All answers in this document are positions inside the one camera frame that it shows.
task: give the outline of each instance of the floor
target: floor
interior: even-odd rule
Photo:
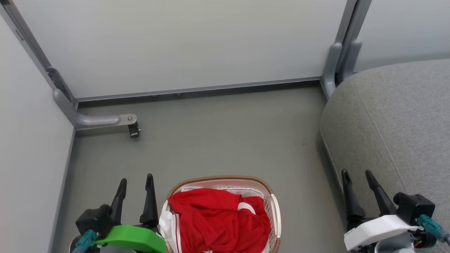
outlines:
[[[135,113],[141,135],[130,139],[126,127],[77,133],[53,252],[67,252],[78,233],[75,220],[87,208],[111,204],[122,178],[122,223],[138,224],[147,173],[159,210],[186,179],[259,177],[280,205],[280,253],[346,252],[342,197],[318,132],[325,102],[315,83],[81,108],[91,115]]]

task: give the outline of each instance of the gray fabric upholstery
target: gray fabric upholstery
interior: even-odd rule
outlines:
[[[340,179],[347,169],[368,216],[379,214],[365,170],[391,197],[422,194],[450,230],[450,59],[360,72],[339,85],[320,130]],[[450,247],[422,252],[448,252]]]

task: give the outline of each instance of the whiteboard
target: whiteboard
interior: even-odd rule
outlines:
[[[76,98],[319,77],[346,2],[14,0]]]
[[[358,35],[355,72],[450,58],[449,9],[448,0],[373,0]]]
[[[2,18],[8,18],[3,8],[0,14],[1,251],[46,253],[74,129],[53,101],[42,72]]]

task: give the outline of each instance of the white robot part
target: white robot part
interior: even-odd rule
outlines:
[[[344,243],[348,251],[358,250],[359,246],[370,245],[417,229],[423,230],[420,226],[410,226],[397,215],[384,215],[348,231],[344,235]]]

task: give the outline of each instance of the white wall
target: white wall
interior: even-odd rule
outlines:
[[[6,15],[3,8],[0,14]],[[2,17],[0,49],[1,251],[46,253],[51,247],[73,127]]]
[[[76,98],[319,77],[346,0],[14,0]]]
[[[450,1],[372,0],[358,39],[355,72],[428,59],[450,58]]]

